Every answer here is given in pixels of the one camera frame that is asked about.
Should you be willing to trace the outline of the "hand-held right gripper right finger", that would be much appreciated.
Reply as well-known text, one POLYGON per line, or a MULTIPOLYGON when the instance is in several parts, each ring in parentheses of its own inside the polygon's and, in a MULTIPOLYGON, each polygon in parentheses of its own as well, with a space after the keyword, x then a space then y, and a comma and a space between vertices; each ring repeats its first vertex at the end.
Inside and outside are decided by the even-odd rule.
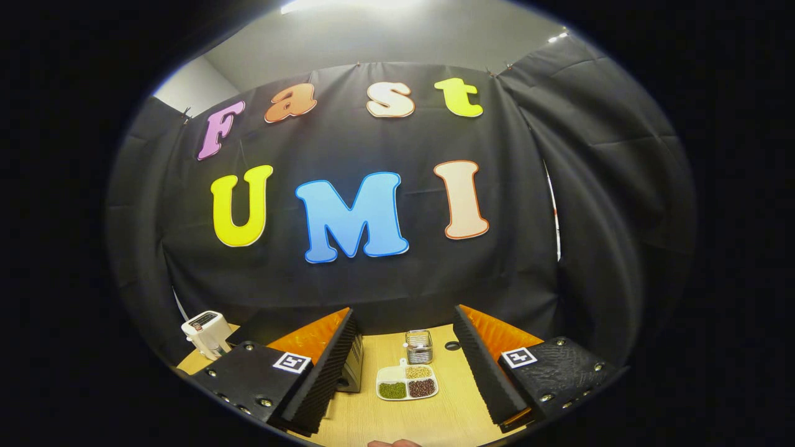
POLYGON ((491 421, 502 432, 552 422, 627 371, 574 340, 542 340, 485 312, 455 306, 453 331, 491 421))

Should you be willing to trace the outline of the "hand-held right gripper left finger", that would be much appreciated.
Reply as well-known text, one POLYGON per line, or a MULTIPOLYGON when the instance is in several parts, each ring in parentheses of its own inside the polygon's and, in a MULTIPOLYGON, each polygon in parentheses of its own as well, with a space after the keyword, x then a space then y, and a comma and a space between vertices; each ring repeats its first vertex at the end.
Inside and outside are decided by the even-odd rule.
POLYGON ((190 380, 259 424, 311 436, 320 430, 359 336, 346 307, 270 343, 242 341, 190 380))

